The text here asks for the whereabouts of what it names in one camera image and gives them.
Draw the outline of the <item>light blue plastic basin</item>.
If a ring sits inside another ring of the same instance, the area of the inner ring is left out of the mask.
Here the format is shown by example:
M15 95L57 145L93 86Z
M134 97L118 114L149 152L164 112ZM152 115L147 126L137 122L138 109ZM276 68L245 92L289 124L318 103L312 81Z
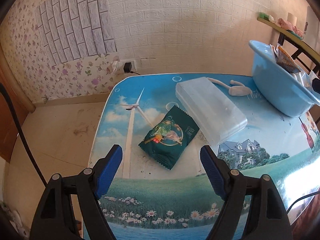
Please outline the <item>light blue plastic basin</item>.
M290 117L299 117L319 98L277 64L272 48L263 42L250 40L254 51L252 77L261 94L279 111Z

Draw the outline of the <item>pink cloth on table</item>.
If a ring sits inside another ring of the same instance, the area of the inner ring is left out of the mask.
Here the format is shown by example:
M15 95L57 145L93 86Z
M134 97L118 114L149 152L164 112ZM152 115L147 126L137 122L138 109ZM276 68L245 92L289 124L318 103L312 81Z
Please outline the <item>pink cloth on table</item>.
M295 33L296 35L298 35L299 37L303 37L303 32L301 30L299 30L295 25L293 25L291 22L289 21L286 21L282 18L279 18L277 20L277 24L285 29L285 30L288 30L288 31L291 31L293 33Z

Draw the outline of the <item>green snack packet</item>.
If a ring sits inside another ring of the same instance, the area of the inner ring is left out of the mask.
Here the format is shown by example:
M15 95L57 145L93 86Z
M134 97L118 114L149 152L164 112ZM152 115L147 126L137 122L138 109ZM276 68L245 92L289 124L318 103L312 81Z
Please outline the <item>green snack packet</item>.
M171 170L199 127L185 111L173 106L145 136L139 147L151 158Z

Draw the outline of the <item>black wall charger plug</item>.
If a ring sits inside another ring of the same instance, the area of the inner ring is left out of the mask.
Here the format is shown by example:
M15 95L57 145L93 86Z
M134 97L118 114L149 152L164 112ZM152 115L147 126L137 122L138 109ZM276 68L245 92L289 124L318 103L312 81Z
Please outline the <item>black wall charger plug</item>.
M126 63L124 64L123 70L124 70L124 73L125 73L125 74L136 74L136 75L140 75L139 73L133 71L133 66L132 66L132 63L131 63L131 62L126 62Z

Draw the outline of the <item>white plastic hook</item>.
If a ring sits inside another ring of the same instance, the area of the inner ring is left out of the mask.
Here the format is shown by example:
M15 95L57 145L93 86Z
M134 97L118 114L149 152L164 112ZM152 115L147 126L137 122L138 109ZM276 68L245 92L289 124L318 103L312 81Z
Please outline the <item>white plastic hook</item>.
M230 86L223 83L220 80L213 79L208 77L207 78L211 83L214 83L216 85L220 85L221 87L224 87L228 90L229 95L231 96L247 96L252 94L252 90L249 87L246 87L243 83L240 83L238 81L231 80Z

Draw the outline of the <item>clear plastic storage box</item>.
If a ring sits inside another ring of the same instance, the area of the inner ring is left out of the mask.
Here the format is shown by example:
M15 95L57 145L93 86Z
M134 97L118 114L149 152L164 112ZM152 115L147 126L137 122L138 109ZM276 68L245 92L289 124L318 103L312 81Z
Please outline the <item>clear plastic storage box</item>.
M247 125L244 113L210 78L177 83L176 97L212 146L222 144Z

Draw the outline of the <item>wooden side table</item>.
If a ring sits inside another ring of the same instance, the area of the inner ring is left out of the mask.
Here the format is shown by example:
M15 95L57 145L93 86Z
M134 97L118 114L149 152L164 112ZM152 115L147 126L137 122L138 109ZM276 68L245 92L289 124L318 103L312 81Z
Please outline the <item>wooden side table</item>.
M291 32L277 26L275 23L272 23L268 20L265 20L263 18L258 17L257 20L261 23L264 23L274 30L278 31L279 37L278 37L278 43L280 45L284 44L284 41L289 42L293 46L297 48L297 50L291 55L291 57L294 60L298 60L309 72L311 69L299 58L299 55L303 53L306 55L307 58L309 58L314 64L315 67L313 68L313 72L315 74L319 74L319 53L317 53L313 48L311 48L307 43L300 40L297 36L293 35Z

